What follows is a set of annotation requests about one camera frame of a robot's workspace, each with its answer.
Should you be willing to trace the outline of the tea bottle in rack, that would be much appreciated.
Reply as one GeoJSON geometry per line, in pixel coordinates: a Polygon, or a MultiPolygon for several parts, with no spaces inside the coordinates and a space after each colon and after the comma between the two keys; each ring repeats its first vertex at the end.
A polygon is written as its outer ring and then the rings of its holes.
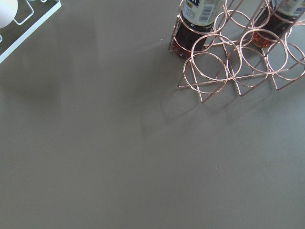
{"type": "Polygon", "coordinates": [[[174,52],[183,58],[189,58],[194,43],[202,33],[212,31],[216,16],[222,11],[224,0],[184,0],[180,23],[173,42],[174,52]]]}

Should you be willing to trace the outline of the tea bottle rack front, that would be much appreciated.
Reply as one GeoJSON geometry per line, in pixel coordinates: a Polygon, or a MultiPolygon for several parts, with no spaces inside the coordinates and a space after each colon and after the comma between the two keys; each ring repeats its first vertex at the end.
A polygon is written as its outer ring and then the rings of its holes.
{"type": "MultiPolygon", "coordinates": [[[[257,27],[267,20],[262,29],[271,31],[279,38],[284,36],[290,25],[305,11],[303,0],[271,0],[269,5],[273,15],[269,16],[268,9],[265,9],[254,25],[257,27]]],[[[265,48],[276,40],[276,37],[269,33],[255,31],[252,43],[259,48],[265,48]]]]}

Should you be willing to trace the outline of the white cup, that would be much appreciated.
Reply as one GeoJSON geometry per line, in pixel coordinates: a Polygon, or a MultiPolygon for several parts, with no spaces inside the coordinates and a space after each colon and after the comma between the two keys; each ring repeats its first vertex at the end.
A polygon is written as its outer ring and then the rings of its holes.
{"type": "Polygon", "coordinates": [[[0,0],[0,28],[8,26],[15,18],[18,10],[17,0],[0,0]]]}

